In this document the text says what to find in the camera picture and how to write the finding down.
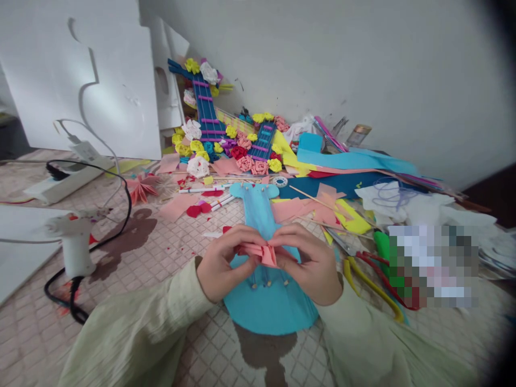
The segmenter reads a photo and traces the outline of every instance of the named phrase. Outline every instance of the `finger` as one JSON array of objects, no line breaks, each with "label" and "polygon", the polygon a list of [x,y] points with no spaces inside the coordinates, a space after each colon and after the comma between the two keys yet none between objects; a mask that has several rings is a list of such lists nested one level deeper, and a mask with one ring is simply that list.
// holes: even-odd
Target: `finger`
[{"label": "finger", "polygon": [[269,241],[269,245],[273,247],[277,246],[291,246],[297,247],[299,250],[309,254],[312,260],[317,260],[318,247],[309,239],[303,235],[280,235],[272,238]]},{"label": "finger", "polygon": [[280,269],[290,274],[297,283],[303,282],[305,271],[300,264],[284,255],[276,255],[276,263]]},{"label": "finger", "polygon": [[280,235],[289,235],[289,234],[298,234],[298,235],[309,235],[313,236],[310,231],[305,229],[301,224],[299,223],[291,223],[289,225],[283,226],[276,230],[273,237],[277,237]]},{"label": "finger", "polygon": [[231,284],[232,288],[249,277],[254,272],[259,263],[260,258],[257,255],[251,255],[243,264],[233,270],[228,271],[228,282]]},{"label": "finger", "polygon": [[221,237],[220,241],[224,242],[224,245],[230,248],[233,248],[242,242],[254,243],[259,246],[265,246],[267,244],[265,239],[262,238],[257,230],[245,230],[238,233],[225,234],[224,239]]}]

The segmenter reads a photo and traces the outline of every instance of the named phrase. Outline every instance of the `white wall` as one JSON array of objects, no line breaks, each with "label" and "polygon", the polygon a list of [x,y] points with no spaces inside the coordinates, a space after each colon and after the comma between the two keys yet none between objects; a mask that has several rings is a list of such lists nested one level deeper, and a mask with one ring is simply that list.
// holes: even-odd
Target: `white wall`
[{"label": "white wall", "polygon": [[224,109],[345,114],[344,137],[371,125],[364,145],[460,189],[516,162],[508,64],[473,1],[142,1],[236,83]]}]

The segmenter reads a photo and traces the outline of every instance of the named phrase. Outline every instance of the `red paper heart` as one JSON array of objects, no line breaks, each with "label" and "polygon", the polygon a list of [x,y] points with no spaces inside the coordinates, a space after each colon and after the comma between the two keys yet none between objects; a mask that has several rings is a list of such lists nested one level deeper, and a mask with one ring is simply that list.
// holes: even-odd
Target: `red paper heart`
[{"label": "red paper heart", "polygon": [[202,196],[222,196],[224,194],[224,191],[207,191],[203,192]]},{"label": "red paper heart", "polygon": [[202,213],[208,213],[211,212],[211,204],[210,203],[203,203],[200,205],[200,210]]},{"label": "red paper heart", "polygon": [[197,218],[201,213],[200,206],[190,206],[187,209],[187,215],[191,218]]}]

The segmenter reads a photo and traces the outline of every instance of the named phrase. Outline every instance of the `light green shirt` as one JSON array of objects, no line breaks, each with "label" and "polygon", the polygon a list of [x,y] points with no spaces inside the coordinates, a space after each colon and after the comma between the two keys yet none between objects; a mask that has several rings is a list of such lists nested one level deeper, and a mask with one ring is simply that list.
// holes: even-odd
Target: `light green shirt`
[{"label": "light green shirt", "polygon": [[[59,387],[155,386],[174,381],[185,331],[213,304],[195,262],[149,289],[111,297],[82,328]],[[463,386],[472,372],[448,352],[361,300],[344,282],[340,299],[318,306],[339,386]]]}]

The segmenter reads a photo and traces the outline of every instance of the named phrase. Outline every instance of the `blue paper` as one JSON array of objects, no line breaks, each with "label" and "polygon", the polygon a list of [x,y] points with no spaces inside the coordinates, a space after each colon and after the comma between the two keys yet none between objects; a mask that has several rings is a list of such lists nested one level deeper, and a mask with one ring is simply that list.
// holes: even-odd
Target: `blue paper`
[{"label": "blue paper", "polygon": [[417,168],[405,160],[396,159],[367,149],[352,148],[352,152],[333,155],[320,152],[323,138],[313,133],[303,133],[299,137],[297,160],[321,167],[339,169],[387,169],[421,177]]},{"label": "blue paper", "polygon": [[[243,199],[246,224],[257,229],[264,239],[271,239],[281,227],[274,222],[269,201],[278,196],[278,187],[236,183],[230,187],[230,193]],[[300,262],[296,248],[285,248]],[[236,255],[231,266],[238,267],[248,258]],[[287,286],[283,284],[285,280],[289,280]],[[258,285],[256,289],[252,288],[253,283]],[[292,277],[280,269],[264,266],[255,270],[254,278],[251,276],[233,289],[224,302],[235,323],[258,334],[278,336],[310,328],[319,315],[312,300]]]}]

